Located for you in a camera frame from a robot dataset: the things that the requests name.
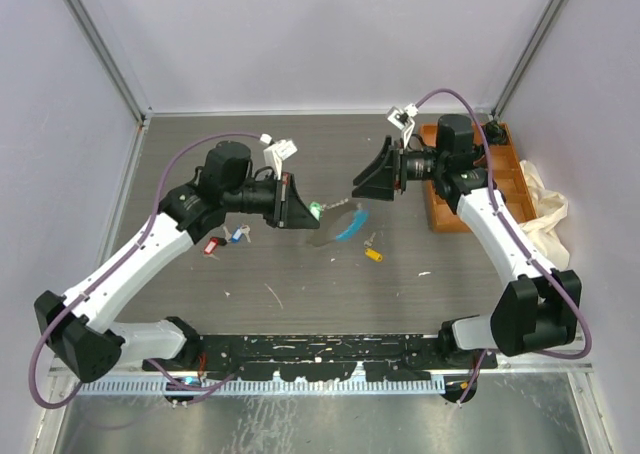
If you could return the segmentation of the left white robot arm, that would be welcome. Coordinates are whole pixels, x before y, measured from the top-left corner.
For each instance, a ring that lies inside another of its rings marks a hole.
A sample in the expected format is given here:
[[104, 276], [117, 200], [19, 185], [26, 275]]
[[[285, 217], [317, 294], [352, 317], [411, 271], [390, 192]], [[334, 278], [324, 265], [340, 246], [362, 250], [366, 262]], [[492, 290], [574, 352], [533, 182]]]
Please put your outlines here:
[[318, 219], [297, 193], [294, 175], [283, 169], [297, 151], [294, 142], [274, 141], [266, 134], [260, 141], [263, 169], [254, 170], [245, 144], [219, 142], [190, 181], [157, 193], [139, 233], [93, 274], [62, 295], [46, 291], [36, 299], [46, 345], [81, 382], [147, 359], [165, 359], [178, 370], [197, 364], [201, 337], [180, 318], [137, 324], [116, 319], [164, 267], [222, 226], [227, 214], [258, 214], [272, 228], [318, 228]]

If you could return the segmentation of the green key tag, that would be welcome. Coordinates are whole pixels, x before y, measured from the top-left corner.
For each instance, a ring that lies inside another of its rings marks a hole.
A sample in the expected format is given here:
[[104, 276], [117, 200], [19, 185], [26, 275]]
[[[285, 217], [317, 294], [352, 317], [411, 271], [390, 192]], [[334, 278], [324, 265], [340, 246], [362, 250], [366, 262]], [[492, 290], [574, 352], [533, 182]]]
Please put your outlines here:
[[324, 207], [322, 204], [317, 203], [317, 202], [311, 202], [309, 205], [309, 211], [311, 212], [311, 214], [314, 216], [314, 218], [316, 220], [319, 220], [322, 216], [322, 213], [324, 211]]

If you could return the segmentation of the metal key holder blue handle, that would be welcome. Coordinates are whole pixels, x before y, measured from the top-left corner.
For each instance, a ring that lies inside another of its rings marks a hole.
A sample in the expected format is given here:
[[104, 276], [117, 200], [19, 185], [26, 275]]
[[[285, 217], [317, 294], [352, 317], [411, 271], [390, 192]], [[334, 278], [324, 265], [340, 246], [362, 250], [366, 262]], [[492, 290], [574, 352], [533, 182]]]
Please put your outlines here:
[[320, 218], [320, 227], [313, 230], [307, 239], [307, 243], [312, 247], [319, 248], [350, 240], [369, 218], [369, 210], [350, 198], [322, 205], [324, 211]]

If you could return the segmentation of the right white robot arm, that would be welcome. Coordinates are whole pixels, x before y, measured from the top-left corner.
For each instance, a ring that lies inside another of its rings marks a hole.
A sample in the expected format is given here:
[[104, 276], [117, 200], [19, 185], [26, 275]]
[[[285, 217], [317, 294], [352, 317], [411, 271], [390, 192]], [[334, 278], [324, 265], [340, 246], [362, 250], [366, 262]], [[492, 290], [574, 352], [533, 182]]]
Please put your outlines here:
[[488, 167], [476, 165], [470, 118], [439, 118], [435, 146], [409, 146], [415, 126], [408, 108], [387, 119], [402, 137], [387, 137], [376, 158], [353, 180], [355, 198], [391, 201], [410, 181], [430, 181], [450, 211], [471, 230], [504, 287], [493, 312], [443, 323], [438, 353], [459, 368], [474, 350], [506, 356], [551, 354], [572, 343], [579, 323], [582, 284], [571, 270], [557, 269], [527, 238], [508, 210]]

